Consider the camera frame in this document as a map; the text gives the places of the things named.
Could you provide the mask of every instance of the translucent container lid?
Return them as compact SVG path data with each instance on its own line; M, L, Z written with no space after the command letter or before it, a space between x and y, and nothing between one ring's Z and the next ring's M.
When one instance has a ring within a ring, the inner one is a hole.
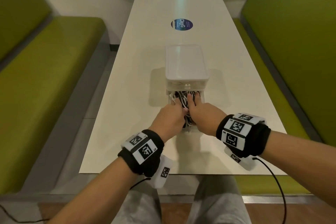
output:
M203 90L208 79L208 70L199 45L166 46L166 85L168 90L180 90L171 88L172 85L177 85L177 82L190 83L191 89L189 90Z

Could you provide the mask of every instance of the wristband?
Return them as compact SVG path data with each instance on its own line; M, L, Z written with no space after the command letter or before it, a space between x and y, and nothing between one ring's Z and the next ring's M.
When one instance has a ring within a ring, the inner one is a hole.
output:
M228 115L220 123L216 138L238 157L257 156L263 153L271 129L265 124L265 119L238 113Z
M160 136L145 129L126 140L118 156L124 159L133 173L152 177L159 167L163 147Z

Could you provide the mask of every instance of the leg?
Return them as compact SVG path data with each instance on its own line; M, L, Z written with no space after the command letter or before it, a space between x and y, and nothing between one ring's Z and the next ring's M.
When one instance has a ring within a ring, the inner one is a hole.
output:
M229 175L204 176L187 224L251 224L236 180Z
M128 192L111 224L160 223L161 207L157 190L148 183L142 182Z

